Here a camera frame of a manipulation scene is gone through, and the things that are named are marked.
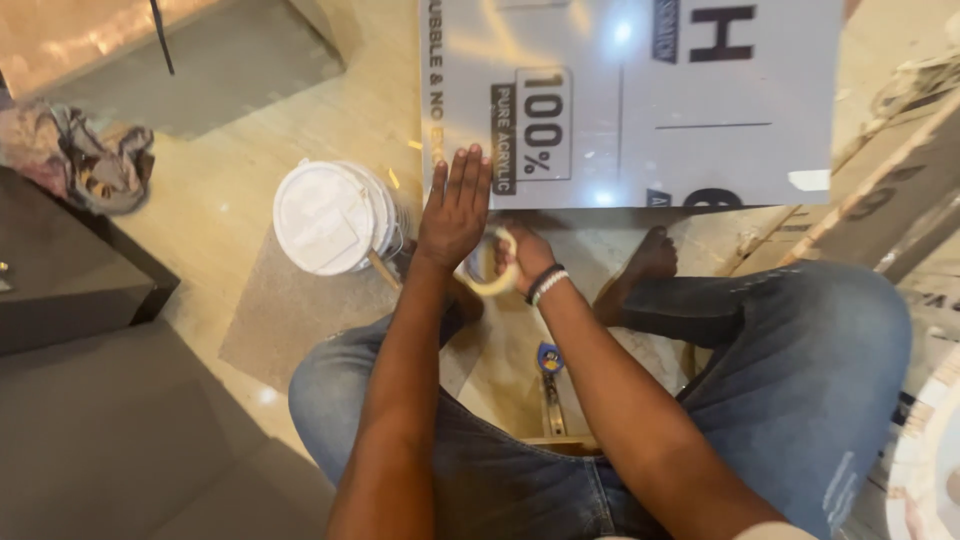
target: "tape roll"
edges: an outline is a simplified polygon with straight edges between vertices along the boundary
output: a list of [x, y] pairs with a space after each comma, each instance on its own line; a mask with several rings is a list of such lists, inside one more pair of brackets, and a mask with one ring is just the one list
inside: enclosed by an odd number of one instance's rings
[[[500, 240], [506, 240], [507, 243], [510, 244], [508, 248], [510, 255], [516, 256], [516, 239], [509, 231], [503, 227], [497, 227], [493, 231], [487, 230], [484, 236], [486, 237], [491, 234]], [[490, 257], [492, 255], [492, 253], [490, 253], [492, 249], [492, 242], [489, 239], [481, 240], [480, 245], [473, 250], [473, 253], [471, 253], [466, 260], [460, 263], [460, 266], [457, 267], [457, 271], [454, 273], [454, 276], [458, 280], [480, 296], [496, 296], [514, 290], [516, 278], [520, 273], [520, 267], [516, 262], [512, 262], [507, 266], [507, 270], [497, 277], [496, 280], [492, 282], [477, 281], [469, 271], [469, 266], [472, 262], [481, 258]]]

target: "bracelet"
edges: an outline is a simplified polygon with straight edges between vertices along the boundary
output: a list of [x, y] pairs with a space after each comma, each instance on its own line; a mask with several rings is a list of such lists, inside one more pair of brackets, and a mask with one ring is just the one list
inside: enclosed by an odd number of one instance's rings
[[557, 284], [563, 278], [569, 278], [570, 275], [566, 273], [566, 270], [561, 270], [560, 272], [555, 272], [550, 278], [543, 282], [543, 285], [540, 286], [540, 289], [537, 290], [537, 294], [534, 295], [534, 307], [537, 306], [537, 303], [540, 302], [540, 297], [546, 294], [546, 291], [550, 290], [550, 287]]
[[554, 272], [560, 272], [561, 270], [565, 270], [564, 266], [559, 263], [554, 263], [553, 266], [547, 268], [539, 276], [537, 276], [534, 282], [530, 284], [530, 290], [527, 291], [527, 306], [532, 306], [534, 304], [534, 293], [536, 293], [537, 289], [543, 285], [543, 282], [545, 282], [551, 274]]

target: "right hand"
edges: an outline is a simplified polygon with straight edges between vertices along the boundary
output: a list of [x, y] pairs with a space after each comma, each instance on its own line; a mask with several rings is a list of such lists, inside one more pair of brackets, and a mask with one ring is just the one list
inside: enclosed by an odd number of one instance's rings
[[496, 275], [503, 274], [507, 270], [507, 265], [516, 261], [520, 267], [519, 276], [516, 278], [516, 290], [523, 296], [527, 296], [534, 280], [547, 268], [556, 264], [557, 260], [553, 257], [550, 244], [533, 231], [516, 223], [504, 227], [516, 240], [516, 258], [509, 253], [510, 244], [506, 240], [500, 240], [493, 250]]

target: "blue jeans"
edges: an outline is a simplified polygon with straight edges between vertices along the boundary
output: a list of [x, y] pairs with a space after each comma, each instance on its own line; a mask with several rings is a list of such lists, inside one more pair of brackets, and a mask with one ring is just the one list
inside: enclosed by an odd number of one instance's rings
[[[623, 318], [714, 350], [677, 400], [751, 488], [829, 538], [884, 443], [910, 356], [910, 319], [893, 286], [865, 268], [800, 262], [741, 278], [644, 281]], [[389, 323], [319, 344], [290, 383], [300, 438], [334, 483]], [[442, 344], [459, 327], [445, 317]], [[623, 429], [643, 430], [643, 418]], [[443, 390], [434, 486], [438, 538], [668, 537], [606, 458], [523, 444]]]

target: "cardboard box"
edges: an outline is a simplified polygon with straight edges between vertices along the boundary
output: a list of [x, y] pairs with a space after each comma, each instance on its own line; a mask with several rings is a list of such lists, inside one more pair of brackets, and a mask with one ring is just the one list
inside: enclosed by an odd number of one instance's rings
[[898, 111], [835, 171], [830, 203], [785, 209], [731, 275], [822, 258], [902, 279], [960, 223], [958, 86], [960, 56], [930, 62], [909, 85], [894, 81], [877, 99], [899, 101]]
[[843, 3], [737, 4], [421, 0], [424, 178], [479, 142], [494, 209], [825, 202]]

